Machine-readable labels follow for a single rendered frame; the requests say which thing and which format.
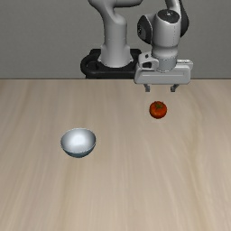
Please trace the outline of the red tomato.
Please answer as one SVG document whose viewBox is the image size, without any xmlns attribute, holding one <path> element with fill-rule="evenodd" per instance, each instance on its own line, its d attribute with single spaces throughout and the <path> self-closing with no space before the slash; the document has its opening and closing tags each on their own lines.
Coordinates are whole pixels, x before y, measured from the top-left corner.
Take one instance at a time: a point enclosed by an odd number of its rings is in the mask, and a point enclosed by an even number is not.
<svg viewBox="0 0 231 231">
<path fill-rule="evenodd" d="M 149 113 L 153 118 L 161 119 L 167 114 L 167 106 L 161 101 L 154 101 L 150 104 Z"/>
</svg>

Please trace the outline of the pale grey bowl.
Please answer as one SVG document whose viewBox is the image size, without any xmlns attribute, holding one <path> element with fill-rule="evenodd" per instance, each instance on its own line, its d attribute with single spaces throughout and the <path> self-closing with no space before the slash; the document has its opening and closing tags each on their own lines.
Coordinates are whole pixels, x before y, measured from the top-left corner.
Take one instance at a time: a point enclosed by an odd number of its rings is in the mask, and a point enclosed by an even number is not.
<svg viewBox="0 0 231 231">
<path fill-rule="evenodd" d="M 62 150 L 74 158 L 89 155 L 94 150 L 96 143 L 95 134 L 87 128 L 70 129 L 60 139 Z"/>
</svg>

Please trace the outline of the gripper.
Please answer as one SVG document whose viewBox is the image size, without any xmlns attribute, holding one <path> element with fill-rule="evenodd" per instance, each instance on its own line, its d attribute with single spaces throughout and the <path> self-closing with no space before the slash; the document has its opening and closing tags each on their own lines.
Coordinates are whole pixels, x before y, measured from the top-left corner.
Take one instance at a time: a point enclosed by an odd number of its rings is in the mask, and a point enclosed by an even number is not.
<svg viewBox="0 0 231 231">
<path fill-rule="evenodd" d="M 139 55 L 134 83 L 143 84 L 145 92 L 151 91 L 149 85 L 172 85 L 171 92 L 175 92 L 179 85 L 190 82 L 192 68 L 191 60 L 159 60 L 148 51 Z"/>
</svg>

